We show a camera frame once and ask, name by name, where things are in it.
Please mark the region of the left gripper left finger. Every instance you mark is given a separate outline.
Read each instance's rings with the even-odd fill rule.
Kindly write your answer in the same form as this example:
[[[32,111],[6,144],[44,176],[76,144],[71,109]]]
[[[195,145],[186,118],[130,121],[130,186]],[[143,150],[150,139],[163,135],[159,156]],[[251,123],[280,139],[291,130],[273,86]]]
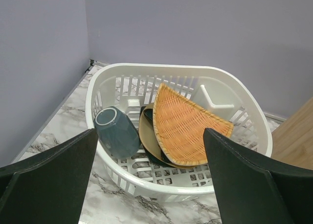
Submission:
[[[98,135],[88,129],[0,169],[2,224],[77,224]]]

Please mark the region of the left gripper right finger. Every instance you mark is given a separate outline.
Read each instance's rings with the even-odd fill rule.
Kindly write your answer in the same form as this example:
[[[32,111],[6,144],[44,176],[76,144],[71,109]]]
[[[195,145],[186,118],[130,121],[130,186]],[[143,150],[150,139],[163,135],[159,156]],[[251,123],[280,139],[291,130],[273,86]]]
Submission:
[[[212,128],[203,133],[224,224],[311,224],[313,172],[248,149]]]

